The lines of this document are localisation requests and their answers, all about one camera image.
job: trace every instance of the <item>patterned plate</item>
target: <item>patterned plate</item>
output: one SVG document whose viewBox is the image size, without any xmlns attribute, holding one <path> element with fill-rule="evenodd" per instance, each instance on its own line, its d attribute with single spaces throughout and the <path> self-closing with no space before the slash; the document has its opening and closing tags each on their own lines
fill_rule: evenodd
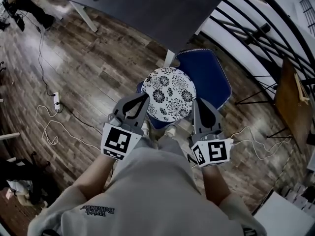
<svg viewBox="0 0 315 236">
<path fill-rule="evenodd" d="M 165 122 L 189 115 L 196 98 L 196 88 L 191 79 L 173 67 L 159 68 L 150 73 L 143 82 L 141 92 L 150 96 L 148 114 Z"/>
</svg>

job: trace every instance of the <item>wooden floor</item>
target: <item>wooden floor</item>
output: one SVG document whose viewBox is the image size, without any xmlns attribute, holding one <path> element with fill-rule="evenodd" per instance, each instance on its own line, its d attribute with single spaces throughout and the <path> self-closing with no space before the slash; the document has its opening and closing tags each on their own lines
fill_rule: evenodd
<svg viewBox="0 0 315 236">
<path fill-rule="evenodd" d="M 79 118 L 102 129 L 115 103 L 135 92 L 137 83 L 163 65 L 166 50 L 136 30 L 87 9 L 98 28 L 97 33 L 93 33 L 67 1 L 48 1 L 63 14 L 63 20 L 56 21 L 43 37 L 41 52 L 45 80 L 50 91 L 58 91 L 62 101 Z M 32 15 L 28 16 L 38 25 Z M 56 123 L 51 124 L 48 134 L 51 140 L 58 136 L 59 143 L 50 146 L 42 138 L 43 129 L 35 122 L 36 108 L 43 105 L 51 114 L 55 111 L 53 99 L 46 94 L 41 80 L 38 63 L 41 35 L 27 18 L 24 18 L 24 32 L 12 20 L 10 22 L 11 26 L 0 34 L 0 58 L 7 67 L 1 76 L 0 97 L 4 99 L 0 105 L 1 128 L 4 133 L 21 133 L 20 138 L 9 143 L 15 156 L 30 158 L 32 151 L 36 151 L 40 163 L 49 160 L 51 167 L 48 171 L 64 189 L 86 170 L 99 152 L 69 137 Z M 231 83 L 232 97 L 220 110 L 225 134 L 230 136 L 250 126 L 257 140 L 265 143 L 267 148 L 280 141 L 266 139 L 267 135 L 284 127 L 271 105 L 234 105 L 236 101 L 259 91 L 245 72 L 203 36 L 192 37 L 185 49 L 195 48 L 212 49 Z M 264 99 L 263 95 L 253 97 L 253 100 Z M 43 124 L 51 119 L 44 109 L 39 109 L 38 113 L 38 120 Z M 80 123 L 66 109 L 54 119 L 62 122 L 72 135 L 100 146 L 101 135 Z M 176 139 L 185 152 L 191 153 L 186 138 L 192 126 L 186 120 L 179 122 L 178 126 Z M 235 137 L 236 140 L 250 138 L 249 130 Z M 294 142 L 284 144 L 274 156 L 259 160 L 251 143 L 244 142 L 232 149 L 231 161 L 220 167 L 230 188 L 244 199 L 251 210 L 274 186 L 280 189 L 303 179 L 311 151 L 308 149 L 300 153 L 296 148 L 292 150 L 293 145 Z M 260 157 L 271 152 L 257 146 Z M 202 191 L 201 172 L 198 167 L 193 172 Z M 25 216 L 32 219 L 33 214 L 30 212 Z"/>
</svg>

